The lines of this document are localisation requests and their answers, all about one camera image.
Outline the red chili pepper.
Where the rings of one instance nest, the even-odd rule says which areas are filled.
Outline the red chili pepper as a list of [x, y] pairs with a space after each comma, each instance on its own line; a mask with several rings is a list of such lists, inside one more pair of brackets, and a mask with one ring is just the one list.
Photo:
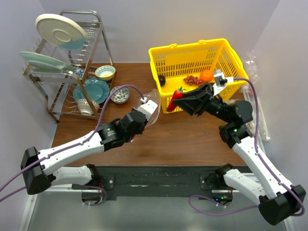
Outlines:
[[167, 107], [167, 112], [172, 112], [175, 110], [175, 108], [177, 107], [177, 105], [174, 103], [175, 100], [177, 99], [181, 99], [183, 97], [183, 88], [182, 86], [177, 89], [176, 91], [174, 91], [173, 96], [169, 102], [169, 105]]

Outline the clear zip top bag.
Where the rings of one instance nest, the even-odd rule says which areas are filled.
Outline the clear zip top bag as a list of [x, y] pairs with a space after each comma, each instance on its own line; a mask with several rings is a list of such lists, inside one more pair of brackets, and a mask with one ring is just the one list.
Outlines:
[[140, 98], [138, 99], [137, 107], [132, 108], [130, 114], [132, 114], [134, 120], [137, 119], [143, 125], [137, 129], [138, 133], [132, 135], [130, 142], [133, 142], [136, 135], [143, 134], [147, 128], [158, 120], [161, 107], [158, 90], [153, 89], [146, 94], [143, 94], [138, 88], [136, 88], [136, 91], [139, 93]]

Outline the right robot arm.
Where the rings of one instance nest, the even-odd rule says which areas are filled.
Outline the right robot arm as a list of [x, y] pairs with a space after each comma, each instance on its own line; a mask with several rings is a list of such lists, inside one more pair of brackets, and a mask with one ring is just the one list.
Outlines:
[[257, 135], [246, 127], [253, 120], [250, 102], [227, 104], [216, 93], [216, 87], [204, 84], [193, 91], [180, 93], [172, 103], [190, 115], [200, 116], [207, 112], [224, 121], [225, 125], [219, 127], [221, 139], [245, 161], [257, 178], [253, 181], [227, 164], [216, 170], [214, 183], [218, 188], [229, 186], [238, 190], [253, 202], [271, 225], [290, 216], [304, 215], [305, 189], [301, 185], [294, 186], [277, 170], [259, 149]]

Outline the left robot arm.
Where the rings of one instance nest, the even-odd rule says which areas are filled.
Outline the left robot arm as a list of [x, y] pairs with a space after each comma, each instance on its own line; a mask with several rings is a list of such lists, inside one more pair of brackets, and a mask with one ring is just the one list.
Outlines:
[[38, 151], [35, 147], [25, 150], [21, 170], [29, 195], [41, 193], [56, 180], [55, 172], [83, 157], [121, 147], [143, 133], [151, 114], [138, 108], [132, 109], [122, 119], [99, 126], [84, 137], [66, 144]]

